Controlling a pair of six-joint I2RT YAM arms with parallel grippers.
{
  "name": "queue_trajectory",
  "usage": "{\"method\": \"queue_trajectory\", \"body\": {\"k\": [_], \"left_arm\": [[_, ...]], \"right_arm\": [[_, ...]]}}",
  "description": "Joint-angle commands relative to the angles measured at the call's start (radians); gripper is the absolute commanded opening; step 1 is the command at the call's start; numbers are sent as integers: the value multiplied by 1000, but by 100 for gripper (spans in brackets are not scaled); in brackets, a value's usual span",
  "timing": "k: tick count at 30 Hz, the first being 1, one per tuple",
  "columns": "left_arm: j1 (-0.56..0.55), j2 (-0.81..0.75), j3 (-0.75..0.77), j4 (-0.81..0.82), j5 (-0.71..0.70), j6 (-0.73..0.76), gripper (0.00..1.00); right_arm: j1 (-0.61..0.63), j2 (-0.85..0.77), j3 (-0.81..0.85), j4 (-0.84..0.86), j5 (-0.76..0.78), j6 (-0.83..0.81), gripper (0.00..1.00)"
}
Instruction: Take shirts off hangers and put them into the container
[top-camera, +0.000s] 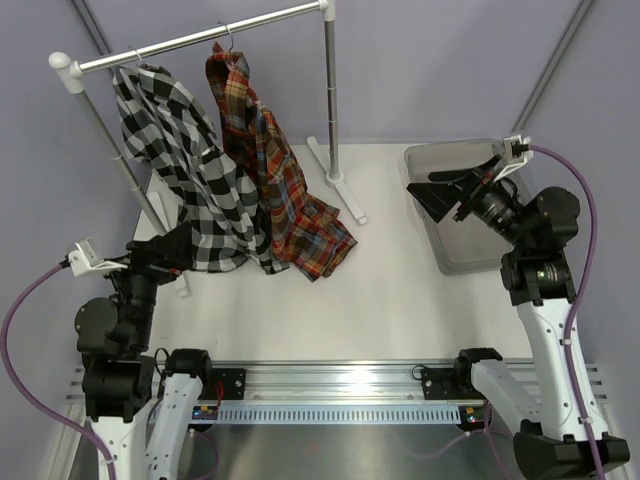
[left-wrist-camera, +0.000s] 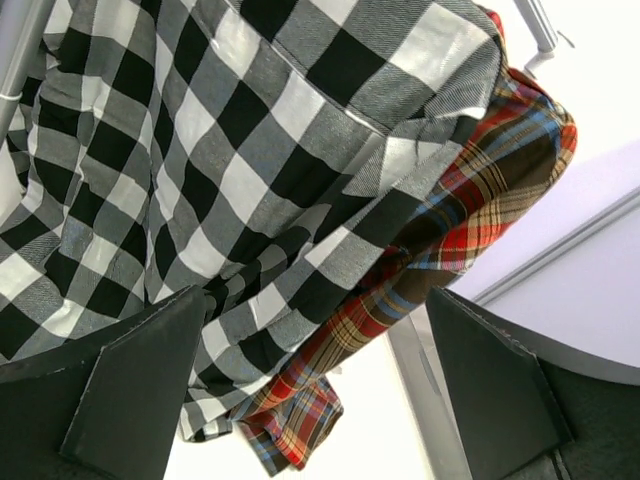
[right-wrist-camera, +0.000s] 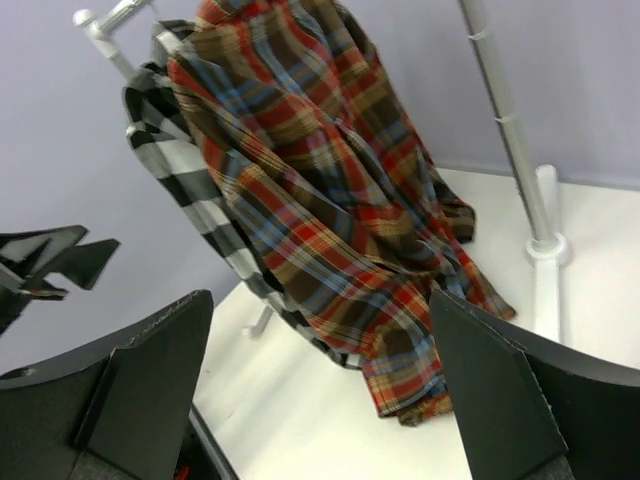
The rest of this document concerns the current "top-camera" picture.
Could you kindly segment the black white checkered shirt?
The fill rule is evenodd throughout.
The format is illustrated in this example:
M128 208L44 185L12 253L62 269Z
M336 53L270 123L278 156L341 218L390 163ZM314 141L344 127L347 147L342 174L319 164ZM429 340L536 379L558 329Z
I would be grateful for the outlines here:
M177 220L191 227L193 268L228 272L248 259L268 274L274 257L257 187L218 146L193 95L161 66L119 68L113 77L126 155L149 165L179 199Z

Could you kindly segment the red orange plaid shirt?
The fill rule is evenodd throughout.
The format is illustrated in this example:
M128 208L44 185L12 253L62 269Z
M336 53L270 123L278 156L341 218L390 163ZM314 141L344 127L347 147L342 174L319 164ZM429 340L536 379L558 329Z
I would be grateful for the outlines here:
M259 190L275 257L312 282L331 276L357 241L339 220L340 210L308 192L286 136L250 86L246 57L214 43L205 75L219 109L224 151Z

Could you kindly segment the wooden hanger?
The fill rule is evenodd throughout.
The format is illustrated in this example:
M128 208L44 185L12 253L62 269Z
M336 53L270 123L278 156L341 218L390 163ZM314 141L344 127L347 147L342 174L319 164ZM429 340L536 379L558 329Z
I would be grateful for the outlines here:
M146 62L144 58L140 55L137 49L134 49L132 46L129 46L130 51L134 54L133 62L137 68L143 68L146 66Z

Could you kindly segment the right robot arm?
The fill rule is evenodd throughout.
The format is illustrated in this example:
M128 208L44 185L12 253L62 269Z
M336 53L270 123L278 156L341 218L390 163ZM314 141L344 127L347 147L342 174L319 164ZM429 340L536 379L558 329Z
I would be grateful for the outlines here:
M578 198L557 186L519 201L500 156L469 169L432 172L408 192L434 220L469 215L512 245L501 278L530 345L539 396L533 398L489 348L463 350L454 388L481 394L508 426L526 479L603 479L630 459L613 436L591 387L575 324L584 287L576 285L564 249L578 234Z

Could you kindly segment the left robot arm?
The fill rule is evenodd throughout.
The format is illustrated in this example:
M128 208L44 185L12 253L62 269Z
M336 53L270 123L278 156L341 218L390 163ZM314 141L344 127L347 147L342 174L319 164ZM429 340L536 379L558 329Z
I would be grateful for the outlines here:
M129 242L115 260L100 258L88 239L67 255L75 276L100 275L114 288L81 306L74 320L85 412L106 448L102 479L176 478L195 402L214 389L208 352L186 348L168 356L160 398L152 395L156 361L147 350L157 290L190 268L192 249L184 223Z

